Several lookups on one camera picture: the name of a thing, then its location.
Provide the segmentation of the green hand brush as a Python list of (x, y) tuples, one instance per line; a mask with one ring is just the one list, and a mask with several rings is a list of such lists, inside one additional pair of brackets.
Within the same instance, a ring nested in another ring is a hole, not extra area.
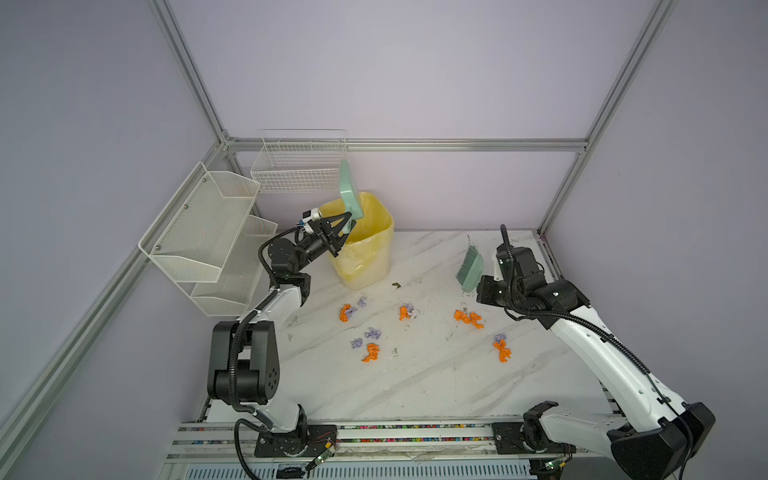
[(463, 262), (456, 274), (456, 280), (464, 293), (474, 291), (484, 271), (484, 259), (475, 244), (469, 242)]

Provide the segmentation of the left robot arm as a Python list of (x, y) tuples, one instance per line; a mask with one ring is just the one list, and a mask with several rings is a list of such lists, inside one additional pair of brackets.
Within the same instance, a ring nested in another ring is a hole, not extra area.
[(258, 475), (242, 448), (243, 428), (288, 457), (305, 453), (312, 441), (304, 408), (278, 397), (277, 325), (304, 306), (310, 295), (311, 275), (304, 269), (325, 253), (338, 256), (355, 226), (351, 212), (324, 217), (313, 210), (296, 226), (266, 240), (257, 259), (269, 278), (268, 294), (238, 319), (221, 321), (213, 329), (207, 393), (241, 415), (234, 422), (233, 444), (248, 479)]

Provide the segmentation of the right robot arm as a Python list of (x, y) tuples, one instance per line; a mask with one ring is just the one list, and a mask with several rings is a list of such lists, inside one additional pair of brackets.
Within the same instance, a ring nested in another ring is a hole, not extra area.
[(614, 415), (580, 415), (542, 401), (523, 416), (523, 449), (580, 447), (613, 460), (632, 479), (683, 478), (716, 418), (702, 402), (689, 403), (667, 387), (606, 326), (590, 300), (570, 281), (547, 281), (528, 247), (512, 245), (500, 228), (497, 275), (483, 275), (479, 303), (499, 307), (514, 321), (530, 320), (562, 340), (616, 401)]

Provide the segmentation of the green plastic dustpan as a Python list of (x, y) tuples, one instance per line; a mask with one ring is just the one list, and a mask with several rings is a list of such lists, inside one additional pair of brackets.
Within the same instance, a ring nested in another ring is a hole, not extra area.
[(358, 189), (355, 185), (351, 167), (343, 159), (339, 168), (339, 193), (344, 206), (344, 212), (351, 214), (351, 219), (358, 221), (364, 217)]

